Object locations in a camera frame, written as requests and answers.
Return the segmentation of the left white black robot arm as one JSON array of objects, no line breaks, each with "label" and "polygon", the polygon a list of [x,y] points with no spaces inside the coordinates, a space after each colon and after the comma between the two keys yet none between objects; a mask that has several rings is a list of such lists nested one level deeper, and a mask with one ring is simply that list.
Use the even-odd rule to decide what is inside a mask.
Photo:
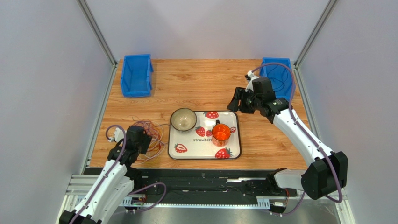
[{"label": "left white black robot arm", "polygon": [[131,165],[147,152],[152,137],[142,126],[130,126],[109,151],[107,161],[88,193],[72,211],[63,211],[61,224],[106,224],[135,184],[142,186],[142,173]]}]

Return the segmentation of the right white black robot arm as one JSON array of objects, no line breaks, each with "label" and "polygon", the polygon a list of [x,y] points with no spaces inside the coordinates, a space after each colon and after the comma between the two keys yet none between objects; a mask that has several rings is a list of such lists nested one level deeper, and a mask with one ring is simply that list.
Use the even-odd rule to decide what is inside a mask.
[{"label": "right white black robot arm", "polygon": [[334,152],[322,143],[301,121],[285,98],[277,98],[266,77],[246,75],[248,85],[237,87],[227,109],[233,112],[253,114],[259,111],[270,123],[281,130],[299,151],[307,169],[277,169],[267,176],[271,190],[296,189],[311,199],[329,197],[337,192],[342,200],[342,188],[347,183],[348,158],[342,152]]}]

